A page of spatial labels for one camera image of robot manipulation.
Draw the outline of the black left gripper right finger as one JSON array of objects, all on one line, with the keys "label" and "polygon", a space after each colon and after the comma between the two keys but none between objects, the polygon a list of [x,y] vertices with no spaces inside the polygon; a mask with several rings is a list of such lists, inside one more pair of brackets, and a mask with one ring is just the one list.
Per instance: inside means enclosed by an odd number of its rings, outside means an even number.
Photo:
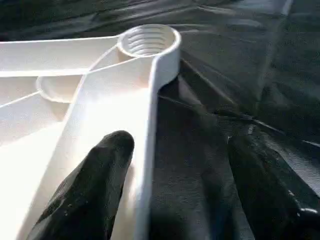
[{"label": "black left gripper right finger", "polygon": [[320,238],[320,198],[278,152],[254,135],[231,137],[227,151],[255,239]]}]

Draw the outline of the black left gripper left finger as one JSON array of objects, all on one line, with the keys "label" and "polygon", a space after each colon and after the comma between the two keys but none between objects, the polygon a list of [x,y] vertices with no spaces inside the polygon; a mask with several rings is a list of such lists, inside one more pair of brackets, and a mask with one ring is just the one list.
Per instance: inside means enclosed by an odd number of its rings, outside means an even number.
[{"label": "black left gripper left finger", "polygon": [[105,135],[60,183],[27,239],[109,240],[134,147],[127,131]]}]

